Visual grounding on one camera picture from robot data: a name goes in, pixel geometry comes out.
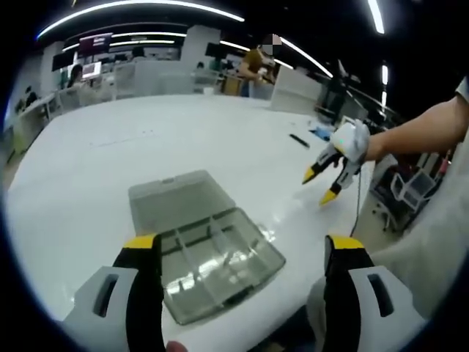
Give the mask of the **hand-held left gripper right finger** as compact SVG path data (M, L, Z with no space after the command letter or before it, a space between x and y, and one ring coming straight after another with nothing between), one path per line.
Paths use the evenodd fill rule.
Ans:
M352 237L325 238L325 351L400 351L426 320L410 290Z

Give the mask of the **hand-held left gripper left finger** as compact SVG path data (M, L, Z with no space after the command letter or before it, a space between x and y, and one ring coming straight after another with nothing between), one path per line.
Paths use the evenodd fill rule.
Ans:
M129 240L75 292L62 328L85 351L162 351L161 239Z

